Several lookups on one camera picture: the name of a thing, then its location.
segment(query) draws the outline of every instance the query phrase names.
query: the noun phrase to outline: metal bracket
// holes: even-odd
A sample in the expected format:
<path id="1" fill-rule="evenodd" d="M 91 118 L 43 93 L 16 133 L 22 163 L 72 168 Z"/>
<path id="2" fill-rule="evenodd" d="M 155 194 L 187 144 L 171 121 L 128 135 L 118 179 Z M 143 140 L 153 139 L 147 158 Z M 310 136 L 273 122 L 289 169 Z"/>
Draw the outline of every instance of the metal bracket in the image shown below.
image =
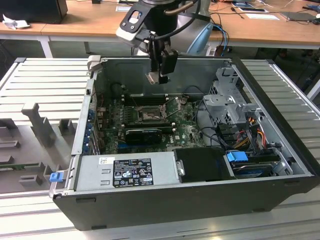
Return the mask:
<path id="1" fill-rule="evenodd" d="M 100 55 L 91 55 L 88 58 L 88 62 L 86 63 L 89 72 L 94 72 L 98 69 L 102 68 L 101 64 L 101 56 Z"/>
<path id="2" fill-rule="evenodd" d="M 41 143 L 45 147 L 50 147 L 54 140 L 51 138 L 51 133 L 53 129 L 45 117 L 42 119 L 39 115 L 39 105 L 37 103 L 26 103 L 21 112 L 23 115 L 27 116 L 32 123 L 32 130 L 34 131 L 35 135 L 39 137 Z"/>

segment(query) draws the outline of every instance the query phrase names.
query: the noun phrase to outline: power supply label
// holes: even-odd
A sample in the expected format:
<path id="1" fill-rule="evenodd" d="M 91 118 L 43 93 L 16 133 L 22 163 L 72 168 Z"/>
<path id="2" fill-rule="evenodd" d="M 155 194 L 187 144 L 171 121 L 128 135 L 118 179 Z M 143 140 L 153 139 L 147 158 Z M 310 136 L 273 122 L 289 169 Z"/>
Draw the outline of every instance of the power supply label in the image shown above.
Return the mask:
<path id="1" fill-rule="evenodd" d="M 151 159 L 127 159 L 113 161 L 113 181 L 115 188 L 148 186 L 154 184 Z"/>

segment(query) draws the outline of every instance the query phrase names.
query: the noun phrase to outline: blue plastic tab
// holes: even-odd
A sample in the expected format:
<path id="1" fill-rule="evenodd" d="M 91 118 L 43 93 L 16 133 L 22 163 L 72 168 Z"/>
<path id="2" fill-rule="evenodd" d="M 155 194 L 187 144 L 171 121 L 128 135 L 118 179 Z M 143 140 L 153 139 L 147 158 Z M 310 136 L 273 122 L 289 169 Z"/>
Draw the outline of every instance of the blue plastic tab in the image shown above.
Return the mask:
<path id="1" fill-rule="evenodd" d="M 63 172 L 53 172 L 50 175 L 50 182 L 63 182 L 64 181 L 64 173 Z"/>
<path id="2" fill-rule="evenodd" d="M 226 157 L 229 162 L 246 162 L 248 157 L 244 151 L 232 151 L 229 152 Z"/>

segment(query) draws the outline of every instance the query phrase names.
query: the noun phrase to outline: paper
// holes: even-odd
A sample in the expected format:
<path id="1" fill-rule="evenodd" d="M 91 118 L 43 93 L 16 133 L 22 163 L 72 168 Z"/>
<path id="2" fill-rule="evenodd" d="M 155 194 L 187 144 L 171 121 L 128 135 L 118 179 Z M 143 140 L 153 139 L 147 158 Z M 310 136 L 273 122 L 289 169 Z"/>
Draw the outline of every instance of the paper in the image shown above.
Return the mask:
<path id="1" fill-rule="evenodd" d="M 269 14 L 246 13 L 245 15 L 247 15 L 247 17 L 250 19 L 280 20 L 275 15 L 269 15 Z"/>
<path id="2" fill-rule="evenodd" d="M 130 10 L 130 6 L 116 6 L 116 12 L 128 12 Z"/>
<path id="3" fill-rule="evenodd" d="M 4 14 L 2 23 L 6 25 L 8 28 L 16 30 L 16 29 L 22 29 L 22 28 L 28 28 L 30 25 L 25 20 L 13 20 L 8 17 L 6 17 Z"/>

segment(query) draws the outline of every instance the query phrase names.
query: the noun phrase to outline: wire bundle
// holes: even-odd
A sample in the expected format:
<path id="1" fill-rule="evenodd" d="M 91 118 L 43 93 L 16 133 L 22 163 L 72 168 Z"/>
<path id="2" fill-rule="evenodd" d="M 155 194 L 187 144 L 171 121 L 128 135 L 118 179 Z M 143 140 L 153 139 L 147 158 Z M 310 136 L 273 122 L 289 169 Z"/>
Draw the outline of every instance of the wire bundle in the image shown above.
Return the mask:
<path id="1" fill-rule="evenodd" d="M 217 25 L 217 24 L 215 23 L 215 21 L 213 20 L 213 18 L 212 18 L 212 15 L 213 15 L 213 14 L 217 14 L 217 15 L 218 15 L 220 26 Z M 226 51 L 226 49 L 227 49 L 228 43 L 229 43 L 229 34 L 228 34 L 227 31 L 224 30 L 224 28 L 223 28 L 223 26 L 222 26 L 222 21 L 221 21 L 220 13 L 212 12 L 212 13 L 210 13 L 210 17 L 211 17 L 211 20 L 212 20 L 212 22 L 213 22 L 213 26 L 214 26 L 215 28 L 219 29 L 219 31 L 222 33 L 222 40 L 221 40 L 218 48 L 219 48 L 220 46 L 222 46 L 222 44 L 223 44 L 223 50 L 222 50 L 222 53 L 221 53 L 221 56 L 223 56 L 224 53 L 225 53 L 225 51 Z"/>

